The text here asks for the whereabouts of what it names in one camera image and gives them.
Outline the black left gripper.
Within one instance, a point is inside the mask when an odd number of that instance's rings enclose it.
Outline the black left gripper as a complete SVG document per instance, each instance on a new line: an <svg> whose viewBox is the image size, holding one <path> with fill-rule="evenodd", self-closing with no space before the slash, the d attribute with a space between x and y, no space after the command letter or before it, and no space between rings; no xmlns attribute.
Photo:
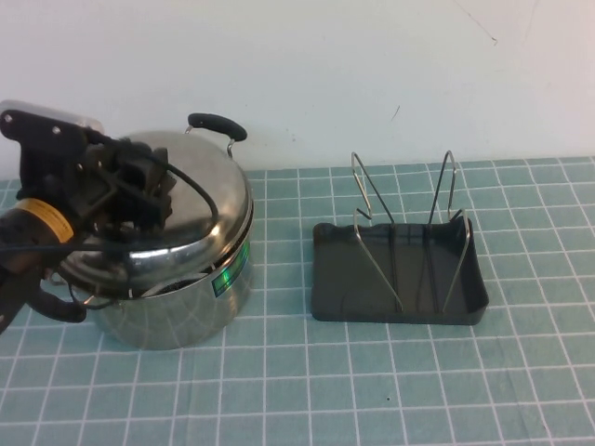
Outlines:
<svg viewBox="0 0 595 446"><path fill-rule="evenodd" d="M165 227L174 184L159 184L168 150L143 142L120 151L99 133L24 133L20 145L17 207L49 229L99 227L105 238L138 238ZM122 188L118 178L149 191Z"/></svg>

